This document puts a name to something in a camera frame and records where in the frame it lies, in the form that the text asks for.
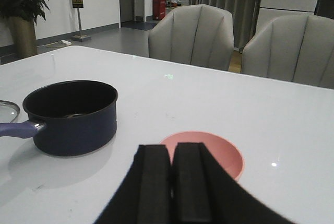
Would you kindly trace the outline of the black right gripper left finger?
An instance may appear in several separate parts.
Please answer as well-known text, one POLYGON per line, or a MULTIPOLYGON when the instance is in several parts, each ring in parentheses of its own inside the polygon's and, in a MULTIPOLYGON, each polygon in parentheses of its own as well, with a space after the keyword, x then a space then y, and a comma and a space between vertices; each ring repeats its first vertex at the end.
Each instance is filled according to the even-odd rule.
POLYGON ((121 185, 95 223, 171 223, 171 164, 164 145, 139 145, 121 185))

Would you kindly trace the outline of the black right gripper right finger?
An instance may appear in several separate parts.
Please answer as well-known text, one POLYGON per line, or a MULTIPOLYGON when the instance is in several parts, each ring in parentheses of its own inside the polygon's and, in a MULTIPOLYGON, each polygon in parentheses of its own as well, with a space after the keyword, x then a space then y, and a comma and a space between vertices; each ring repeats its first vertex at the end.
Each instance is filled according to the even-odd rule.
POLYGON ((177 223, 290 223, 244 190, 203 143, 179 143, 173 157, 177 223))

